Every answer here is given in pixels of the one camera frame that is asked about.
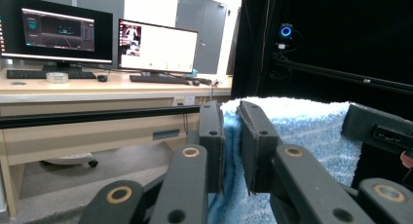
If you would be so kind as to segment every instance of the white desk surface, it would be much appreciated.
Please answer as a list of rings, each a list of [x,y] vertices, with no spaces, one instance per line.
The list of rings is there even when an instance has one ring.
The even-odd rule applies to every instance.
[[[25,102],[87,101],[165,98],[174,96],[213,96],[231,95],[232,78],[216,75],[199,75],[201,78],[218,79],[219,85],[210,87],[176,84],[133,83],[131,73],[110,72],[106,83],[98,80],[69,80],[66,84],[50,84],[40,80],[14,80],[6,78],[7,69],[40,69],[38,66],[9,65],[0,71],[0,104]],[[108,74],[98,69],[83,69],[95,75]]]

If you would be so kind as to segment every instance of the keyboard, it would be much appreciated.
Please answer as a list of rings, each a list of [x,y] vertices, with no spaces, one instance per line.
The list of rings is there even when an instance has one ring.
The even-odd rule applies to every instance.
[[[46,79],[46,73],[42,70],[7,70],[7,79]],[[90,71],[58,71],[69,75],[69,79],[96,79]]]
[[[130,75],[132,82],[138,83],[159,83],[159,84],[178,84],[189,85],[189,81],[184,78],[167,77],[167,76],[138,76]]]

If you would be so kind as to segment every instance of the dark monitor screen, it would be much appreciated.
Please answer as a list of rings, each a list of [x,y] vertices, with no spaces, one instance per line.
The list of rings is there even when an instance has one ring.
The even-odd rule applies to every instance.
[[[198,32],[119,19],[119,68],[192,73]]]
[[[292,62],[413,92],[412,16],[413,0],[282,0],[278,28],[293,26]]]
[[[113,15],[40,0],[0,0],[1,57],[112,63]]]

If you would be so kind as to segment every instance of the blue light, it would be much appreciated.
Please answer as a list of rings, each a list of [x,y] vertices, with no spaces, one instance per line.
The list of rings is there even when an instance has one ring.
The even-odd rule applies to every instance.
[[[283,28],[282,28],[282,36],[287,37],[287,36],[289,36],[289,35],[291,35],[291,28],[289,28],[289,27],[283,27]]]

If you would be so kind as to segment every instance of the blue towel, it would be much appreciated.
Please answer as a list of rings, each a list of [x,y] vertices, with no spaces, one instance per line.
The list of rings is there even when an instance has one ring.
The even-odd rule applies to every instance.
[[[285,97],[243,99],[260,106],[284,143],[307,148],[338,181],[352,184],[361,142],[340,134],[350,102],[320,103]],[[224,194],[208,195],[207,222],[277,223],[269,194],[248,195],[241,160],[241,122],[236,114],[240,100],[224,103]]]

